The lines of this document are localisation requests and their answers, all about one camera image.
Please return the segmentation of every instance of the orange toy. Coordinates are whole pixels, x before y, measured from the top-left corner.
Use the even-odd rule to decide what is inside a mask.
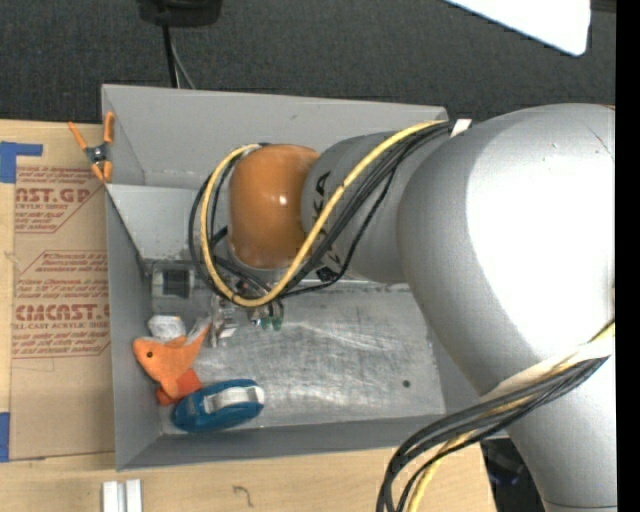
[[[156,389],[156,398],[158,399],[158,403],[160,405],[167,406],[175,404],[188,394],[193,393],[194,391],[200,391],[202,389],[202,382],[200,382],[200,379],[192,368],[189,368],[180,377],[178,377],[178,380],[176,382],[178,383],[178,396],[176,398],[171,398],[169,395],[167,395],[162,387]]]
[[[178,381],[190,369],[210,328],[211,324],[206,323],[189,338],[178,336],[167,343],[149,338],[138,338],[133,342],[136,359],[149,376],[160,383],[169,398],[181,396]]]

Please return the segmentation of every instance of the gray bin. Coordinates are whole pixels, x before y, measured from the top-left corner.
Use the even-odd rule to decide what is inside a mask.
[[[203,345],[194,364],[203,384],[251,378],[266,392],[258,418],[223,432],[175,428],[132,351],[154,312],[178,313],[188,327],[210,314],[205,288],[157,296],[150,276],[156,265],[188,263],[196,190],[231,149],[286,142],[322,152],[446,119],[444,109],[104,86],[107,111],[116,119],[106,218],[118,469],[395,446],[477,399],[402,284],[345,280],[287,300],[279,332],[247,323],[224,344]]]

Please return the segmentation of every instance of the cardboard box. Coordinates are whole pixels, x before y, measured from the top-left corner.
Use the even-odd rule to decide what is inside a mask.
[[[43,148],[17,160],[10,458],[112,450],[104,187],[66,124],[2,121],[0,140]]]

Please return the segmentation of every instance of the yellow cable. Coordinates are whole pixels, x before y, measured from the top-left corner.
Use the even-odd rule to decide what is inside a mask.
[[[209,201],[211,200],[211,193],[213,191],[213,186],[215,182],[217,181],[220,174],[222,174],[223,170],[226,168],[226,166],[229,164],[229,162],[233,158],[235,158],[237,155],[240,155],[247,150],[254,149],[257,145],[252,144],[248,146],[243,146],[229,153],[229,155],[227,155],[227,157],[222,162],[220,162],[218,167],[216,167],[216,169],[211,174],[211,177],[209,178],[207,187],[203,195],[202,208],[200,210],[200,241],[202,244],[204,262],[207,266],[207,270],[209,271],[209,274],[211,275],[211,278],[213,279],[213,282],[216,284],[219,290],[222,293],[224,293],[224,295],[227,298],[229,298],[232,302],[246,308],[259,307],[277,298],[278,294],[284,289],[285,286],[287,286],[289,281],[291,281],[295,273],[298,271],[298,268],[303,263],[307,253],[311,249],[311,246],[313,245],[316,238],[318,237],[318,234],[322,230],[324,223],[329,218],[329,215],[335,208],[338,201],[342,198],[345,190],[349,188],[349,186],[367,168],[367,166],[370,165],[371,162],[373,162],[376,158],[378,158],[384,151],[386,151],[387,149],[389,149],[391,146],[401,141],[402,139],[405,139],[420,130],[424,130],[429,126],[439,124],[442,122],[443,121],[428,121],[425,123],[420,123],[420,124],[411,126],[409,128],[406,128],[405,130],[399,131],[398,133],[386,139],[384,142],[382,142],[380,145],[374,148],[373,151],[371,151],[366,157],[364,157],[360,161],[360,163],[358,163],[358,165],[356,165],[351,170],[351,172],[347,175],[347,177],[344,179],[342,184],[333,193],[333,195],[331,196],[331,198],[323,208],[322,212],[318,216],[318,219],[316,220],[315,224],[311,228],[311,231],[309,232],[309,235],[307,236],[304,243],[302,244],[302,247],[298,251],[298,254],[296,254],[296,257],[294,258],[293,262],[285,272],[284,276],[282,276],[278,284],[276,284],[269,293],[267,293],[262,297],[258,297],[256,299],[245,299],[243,297],[237,297],[235,292],[226,285],[226,283],[223,281],[223,279],[220,277],[220,275],[216,271],[215,265],[213,264],[213,261],[211,258],[211,252],[209,251],[209,244],[207,243],[207,211],[209,209]]]
[[[613,320],[612,322],[609,322],[600,332],[598,332],[598,334],[596,334],[593,338],[591,338],[589,340],[589,343],[591,343],[592,341],[602,340],[608,337],[615,338],[615,335],[616,335],[616,322],[615,320]],[[566,369],[567,369],[567,365],[558,365],[555,368],[553,368],[553,371],[545,378],[554,376]],[[523,401],[526,401],[529,398],[530,397],[519,398],[517,400],[514,400],[513,402],[509,402],[508,404],[495,407],[494,409],[492,409],[491,411],[488,411],[482,416],[483,417],[493,416],[494,414],[504,412],[505,410],[513,409],[514,407],[516,407],[517,405],[520,405]],[[449,441],[443,444],[442,447],[438,450],[438,453],[434,456],[434,458],[442,453],[447,452],[451,448],[464,443],[475,432],[476,430],[473,430],[470,432],[466,432],[464,434],[460,434],[452,439],[449,439]],[[416,484],[416,488],[413,491],[413,494],[411,495],[411,499],[409,500],[409,505],[407,509],[408,512],[418,512],[418,507],[422,502],[422,498],[424,498],[424,493],[427,489],[427,486],[431,483],[431,480],[433,480],[433,476],[436,470],[438,469],[440,464],[442,464],[444,459],[445,457],[438,459],[433,464],[431,464],[431,466],[429,466],[429,468],[426,469],[425,472],[422,473],[422,475],[420,475],[420,477],[418,478],[418,483]]]

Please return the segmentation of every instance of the black cord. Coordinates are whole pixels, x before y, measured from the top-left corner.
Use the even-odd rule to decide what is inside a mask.
[[[598,368],[600,368],[606,359],[608,358],[578,363],[557,375],[545,379],[542,382],[535,383],[523,390],[518,390],[503,397],[460,411],[459,413],[453,414],[416,432],[416,434],[411,436],[400,448],[398,448],[394,456],[389,461],[383,484],[381,485],[380,492],[378,494],[376,510],[378,512],[384,512],[385,509],[387,511],[401,510],[400,505],[404,506],[404,501],[401,500],[399,502],[399,507],[397,509],[395,508],[391,494],[391,485],[396,476],[411,461],[422,455],[427,450],[441,442],[447,441],[455,435],[488,427],[488,430],[484,431],[481,435],[470,438],[466,444],[458,447],[458,449],[462,449],[469,444],[473,444],[473,442],[478,442],[489,435],[502,430],[531,410],[546,403],[550,403],[551,401],[560,398],[575,389],[587,380]],[[486,415],[489,411],[494,410],[497,407],[505,406],[532,395],[537,396],[517,408],[509,409],[502,413],[492,415],[491,417],[481,416],[478,418],[478,415]],[[451,450],[444,452],[441,456],[445,456],[449,453],[451,453]],[[437,460],[437,458],[432,459],[429,463],[433,463],[435,460]],[[407,483],[408,487],[405,488],[405,492],[403,493],[405,500],[406,496],[408,496],[410,492],[410,486],[413,485],[413,482],[422,470],[423,468],[418,470],[418,472]]]
[[[169,25],[162,25],[162,38],[164,40],[164,52],[167,56],[167,65],[169,66],[169,78],[171,79],[171,87],[178,88],[178,68],[173,56],[173,48],[171,46],[171,32]]]
[[[577,387],[582,382],[584,382],[586,379],[588,379],[589,376],[591,376],[593,374],[593,372],[597,368],[599,368],[603,363],[604,363],[604,360],[602,360],[602,361],[597,361],[596,360],[596,361],[587,363],[588,366],[585,369],[581,369],[579,367],[578,368],[573,368],[573,370],[576,370],[577,373],[578,373],[578,375],[576,377],[568,376],[565,381],[560,382],[559,384],[556,384],[550,390],[542,393],[541,396],[539,396],[535,400],[532,400],[531,402],[528,402],[526,405],[516,409],[511,417],[509,417],[509,418],[507,418],[507,419],[505,419],[503,421],[498,422],[497,424],[495,424],[494,426],[484,430],[483,432],[470,437],[464,443],[462,443],[460,445],[457,445],[457,446],[455,446],[453,448],[450,448],[450,449],[446,450],[443,453],[439,453],[436,456],[434,456],[432,459],[428,460],[425,464],[423,464],[414,473],[414,475],[407,482],[407,484],[405,486],[405,489],[404,489],[404,491],[402,493],[402,496],[400,497],[400,500],[398,501],[398,506],[396,508],[396,511],[397,512],[401,512],[401,511],[404,510],[404,506],[405,506],[406,500],[409,497],[409,493],[411,492],[411,488],[413,487],[413,484],[415,483],[417,478],[424,471],[426,471],[433,463],[435,463],[436,461],[440,460],[443,457],[446,457],[447,455],[449,455],[451,453],[457,452],[458,450],[462,450],[462,449],[464,449],[464,448],[466,448],[468,446],[471,446],[474,443],[481,442],[481,441],[487,439],[488,437],[500,432],[501,430],[504,430],[505,428],[507,428],[511,424],[515,423],[516,421],[518,421],[519,419],[521,419],[522,417],[524,417],[525,415],[527,415],[529,412],[533,411],[534,409],[536,409],[536,408],[538,408],[538,407],[540,407],[542,405],[545,405],[546,403],[550,403],[550,402],[552,402],[553,400],[555,400],[557,398],[560,398],[562,395],[568,393],[572,389],[575,389],[575,387]]]
[[[287,293],[283,293],[282,295],[280,295],[281,298],[284,299],[284,298],[288,298],[288,297],[295,297],[296,295],[302,295],[303,293],[322,290],[324,288],[327,288],[327,287],[337,283],[340,279],[342,279],[344,277],[344,275],[347,273],[347,270],[349,269],[349,264],[351,263],[351,259],[353,258],[354,253],[356,252],[356,247],[358,246],[358,243],[360,242],[360,239],[364,235],[364,232],[367,230],[367,227],[369,226],[369,223],[371,222],[371,219],[373,219],[373,216],[375,215],[376,211],[378,210],[378,208],[382,204],[382,201],[384,201],[384,198],[386,197],[387,192],[389,191],[389,188],[391,187],[391,181],[393,180],[394,174],[395,174],[395,171],[394,171],[394,173],[392,173],[389,176],[389,179],[387,179],[387,183],[385,184],[384,189],[382,190],[382,192],[378,196],[378,199],[376,199],[376,202],[374,203],[374,205],[371,207],[371,210],[367,214],[367,217],[365,218],[364,222],[362,223],[362,226],[360,226],[360,229],[358,230],[358,233],[356,234],[356,236],[353,239],[353,242],[351,244],[351,247],[349,248],[349,252],[347,253],[347,256],[344,259],[344,263],[342,264],[342,268],[340,269],[340,272],[338,272],[335,276],[333,276],[326,283],[317,284],[317,285],[314,285],[314,286],[307,286],[306,288],[302,288],[300,290],[293,290],[293,291],[290,291],[290,292],[287,292]]]
[[[297,286],[298,283],[302,279],[304,279],[304,277],[306,277],[310,272],[312,272],[315,268],[317,268],[320,265],[322,258],[327,253],[327,251],[331,248],[331,246],[333,245],[333,242],[335,242],[335,240],[340,236],[340,234],[342,234],[342,232],[344,231],[348,223],[351,221],[355,213],[359,210],[362,204],[371,196],[371,194],[377,189],[378,185],[380,185],[382,180],[386,176],[389,176],[389,175],[393,176],[398,166],[404,159],[409,157],[412,153],[417,151],[420,147],[422,147],[427,142],[430,142],[435,138],[437,138],[438,136],[448,132],[450,128],[451,128],[451,123],[440,123],[437,125],[429,126],[424,130],[416,132],[411,137],[408,137],[407,139],[399,141],[399,143],[392,148],[392,151],[390,151],[389,154],[385,157],[385,159],[383,159],[374,168],[374,171],[369,173],[367,178],[364,180],[362,186],[356,191],[356,193],[347,202],[345,208],[343,209],[338,219],[336,219],[331,230],[327,233],[325,238],[320,242],[316,250],[314,250],[313,254],[309,258],[307,263],[305,263],[305,265],[300,269],[300,271],[296,273],[296,275],[291,279],[291,281],[284,288],[281,294],[283,298],[299,295],[299,293],[297,293],[298,292],[297,290],[296,292],[290,292],[290,290],[292,290],[295,286]],[[372,210],[374,210],[374,208],[377,209],[378,207],[379,207],[379,204],[377,205],[374,204],[374,206],[372,207]],[[355,253],[355,249],[358,245],[358,242],[360,241],[360,239],[362,238],[362,235],[364,234],[364,231],[366,230],[365,223],[363,223],[363,226],[357,233],[356,238],[354,239],[354,243],[351,244],[348,254],[345,257],[345,263],[343,263],[342,269],[338,274],[340,275],[340,277],[344,276],[344,274],[348,270],[349,262],[353,257],[353,254]],[[335,279],[335,276],[334,276],[334,278],[328,282],[329,284],[327,284],[327,286],[334,284],[336,281],[337,279]],[[312,291],[312,290],[318,290],[321,288],[326,288],[324,284],[326,283],[323,283],[322,285],[316,285],[315,287],[309,287],[306,290]]]
[[[225,169],[224,171],[225,176],[229,174],[231,167],[232,167],[232,163],[230,163],[229,167]],[[198,190],[198,193],[196,194],[196,197],[193,201],[193,205],[191,206],[191,212],[189,214],[188,235],[187,235],[189,253],[191,255],[191,260],[193,261],[196,271],[200,276],[200,279],[218,297],[228,300],[228,297],[224,293],[222,293],[222,291],[215,285],[215,283],[211,279],[211,276],[207,272],[206,267],[204,267],[203,264],[201,263],[200,258],[198,257],[198,252],[196,251],[196,247],[195,247],[194,228],[195,228],[196,214],[210,178],[211,176],[209,176],[209,178],[207,178],[207,180],[205,180],[205,182],[202,184],[202,186]],[[210,226],[213,226],[213,220],[214,219],[212,218]],[[214,254],[215,246],[218,243],[220,243],[220,241],[227,235],[227,233],[228,233],[228,228],[227,226],[225,226],[220,231],[210,236],[207,243],[209,244],[209,251],[211,252],[212,255]],[[265,293],[269,293],[270,288],[266,283],[262,282],[262,280],[260,280],[253,274],[250,274],[249,272],[245,272],[242,268],[237,266],[235,263],[232,263],[231,261],[228,261],[224,258],[215,256],[215,255],[213,256],[213,260],[215,263],[219,264],[223,269],[225,269],[230,274],[234,275],[235,277],[242,280],[243,282],[250,284],[256,291],[262,290]],[[282,304],[281,301],[277,301],[276,304],[280,309],[278,316],[282,316],[284,314],[284,305]],[[269,304],[268,307],[269,307],[269,315],[272,317],[275,316],[275,311],[273,309],[272,304]]]
[[[372,172],[369,173],[367,178],[364,180],[363,185],[360,188],[358,188],[358,190],[354,193],[351,199],[347,202],[342,213],[340,214],[340,216],[332,226],[329,233],[327,233],[327,236],[320,242],[318,248],[313,252],[313,254],[309,258],[307,263],[305,263],[305,265],[303,265],[303,267],[293,276],[291,281],[287,284],[287,286],[285,286],[283,291],[278,295],[277,299],[274,299],[274,300],[279,300],[286,297],[292,297],[295,295],[300,295],[302,293],[308,293],[310,291],[320,290],[328,286],[331,286],[332,284],[337,282],[340,278],[342,278],[348,270],[349,263],[353,258],[357,245],[361,240],[362,236],[364,235],[364,232],[366,231],[367,227],[369,226],[373,218],[373,215],[382,204],[382,201],[384,200],[390,188],[391,180],[400,162],[402,162],[404,158],[407,158],[414,151],[420,148],[423,144],[448,132],[451,126],[452,126],[451,123],[439,123],[436,125],[426,127],[425,129],[412,134],[410,137],[407,137],[406,139],[398,141],[397,144],[395,144],[393,147],[389,149],[388,152],[386,152],[386,155],[384,155],[384,157],[383,156],[379,157],[382,159],[381,161],[379,161],[377,164],[372,163]],[[237,162],[237,160],[239,160],[240,158],[242,158],[242,155],[238,155],[229,163],[229,165],[223,171],[222,176],[220,177],[220,179],[218,180],[218,183],[215,186],[211,212],[210,212],[210,216],[207,219],[208,221],[207,231],[210,233],[209,235],[210,240],[213,238],[212,229],[213,229],[213,226],[215,225],[216,208],[218,205],[220,192],[235,162]],[[377,189],[378,185],[380,185],[380,183],[382,182],[382,180],[384,180],[385,177],[388,177],[388,181],[385,185],[385,188],[383,189],[382,193],[380,194],[380,196],[372,206],[371,210],[369,211],[369,214],[365,218],[365,221],[363,222],[358,233],[356,234],[356,237],[354,238],[354,241],[351,244],[351,247],[345,258],[345,263],[343,264],[341,271],[337,274],[337,276],[334,276],[330,281],[326,283],[307,287],[302,290],[292,291],[293,288],[297,286],[302,279],[304,279],[304,277],[306,277],[311,271],[313,271],[320,264],[322,257],[330,249],[333,242],[342,233],[342,231],[345,229],[349,221],[353,218],[355,213],[364,204],[364,202],[371,196],[371,194]]]

